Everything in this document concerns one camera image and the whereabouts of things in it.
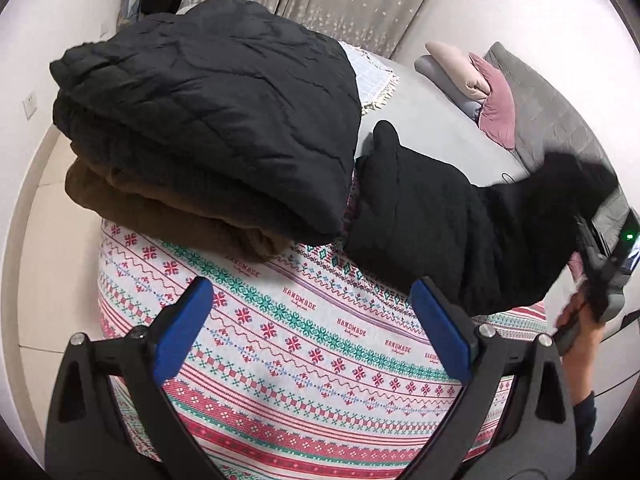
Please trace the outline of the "person's right hand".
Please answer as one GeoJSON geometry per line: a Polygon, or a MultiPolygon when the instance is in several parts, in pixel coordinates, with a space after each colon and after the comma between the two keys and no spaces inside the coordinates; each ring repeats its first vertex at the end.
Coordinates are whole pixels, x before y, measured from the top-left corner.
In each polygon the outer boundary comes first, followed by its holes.
{"type": "Polygon", "coordinates": [[[555,326],[561,328],[567,325],[574,315],[577,315],[577,336],[570,350],[563,356],[562,362],[567,373],[585,375],[592,370],[596,360],[604,324],[594,318],[586,294],[582,290],[570,297],[555,326]]]}

